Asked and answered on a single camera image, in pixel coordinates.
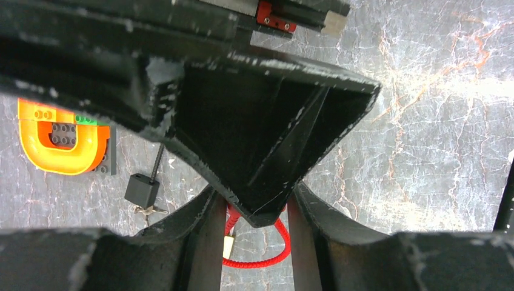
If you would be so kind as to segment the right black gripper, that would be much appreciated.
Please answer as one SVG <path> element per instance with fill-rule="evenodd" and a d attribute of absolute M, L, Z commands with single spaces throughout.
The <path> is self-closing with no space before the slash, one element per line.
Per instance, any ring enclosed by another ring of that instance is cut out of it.
<path fill-rule="evenodd" d="M 244 36 L 339 36 L 349 12 L 345 1 L 2 1 L 1 55 L 272 56 Z"/>

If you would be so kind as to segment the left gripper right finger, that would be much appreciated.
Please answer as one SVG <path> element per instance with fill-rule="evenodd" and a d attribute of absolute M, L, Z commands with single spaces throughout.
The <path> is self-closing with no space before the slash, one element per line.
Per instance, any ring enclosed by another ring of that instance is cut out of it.
<path fill-rule="evenodd" d="M 296 290 L 512 290 L 513 236 L 368 228 L 299 183 L 287 206 Z"/>

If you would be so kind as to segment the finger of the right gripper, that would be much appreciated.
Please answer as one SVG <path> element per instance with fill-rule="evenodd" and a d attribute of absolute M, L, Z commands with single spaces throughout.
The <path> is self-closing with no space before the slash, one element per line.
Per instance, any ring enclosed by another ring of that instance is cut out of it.
<path fill-rule="evenodd" d="M 163 143 L 264 227 L 368 114 L 381 85 L 212 38 L 95 32 L 1 35 L 1 89 Z"/>

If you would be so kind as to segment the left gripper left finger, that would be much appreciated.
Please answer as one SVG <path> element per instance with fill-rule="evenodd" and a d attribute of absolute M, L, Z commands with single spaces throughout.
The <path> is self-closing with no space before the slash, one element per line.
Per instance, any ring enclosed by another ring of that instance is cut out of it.
<path fill-rule="evenodd" d="M 218 290 L 226 205 L 212 187 L 136 235 L 1 231 L 2 290 Z"/>

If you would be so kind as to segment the black key with cord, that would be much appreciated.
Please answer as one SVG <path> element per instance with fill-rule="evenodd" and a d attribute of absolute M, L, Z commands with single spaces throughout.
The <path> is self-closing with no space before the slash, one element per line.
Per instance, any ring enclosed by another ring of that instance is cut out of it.
<path fill-rule="evenodd" d="M 167 213 L 166 210 L 155 206 L 160 182 L 156 179 L 159 166 L 164 154 L 164 145 L 160 144 L 149 176 L 135 173 L 129 177 L 124 199 L 134 205 L 134 214 L 140 213 L 145 219 L 153 213 Z"/>

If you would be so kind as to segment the green toy brick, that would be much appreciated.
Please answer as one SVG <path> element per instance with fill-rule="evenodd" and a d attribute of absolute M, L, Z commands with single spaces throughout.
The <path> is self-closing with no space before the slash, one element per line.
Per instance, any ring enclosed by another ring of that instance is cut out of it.
<path fill-rule="evenodd" d="M 79 125 L 92 125 L 92 126 L 98 126 L 99 122 L 95 119 L 91 119 L 86 116 L 81 115 L 75 115 L 75 123 Z"/>

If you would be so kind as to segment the dark flat base plate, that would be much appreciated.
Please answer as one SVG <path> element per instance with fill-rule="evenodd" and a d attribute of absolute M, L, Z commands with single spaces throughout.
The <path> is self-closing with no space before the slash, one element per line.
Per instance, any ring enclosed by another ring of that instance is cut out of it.
<path fill-rule="evenodd" d="M 58 149 L 50 168 L 62 175 L 116 174 L 116 130 L 106 125 L 52 124 L 49 138 Z"/>

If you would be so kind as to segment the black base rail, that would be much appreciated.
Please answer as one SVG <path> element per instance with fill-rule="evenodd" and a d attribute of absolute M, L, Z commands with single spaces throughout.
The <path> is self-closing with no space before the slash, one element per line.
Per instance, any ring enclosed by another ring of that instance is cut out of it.
<path fill-rule="evenodd" d="M 513 234 L 513 163 L 503 190 L 493 230 Z"/>

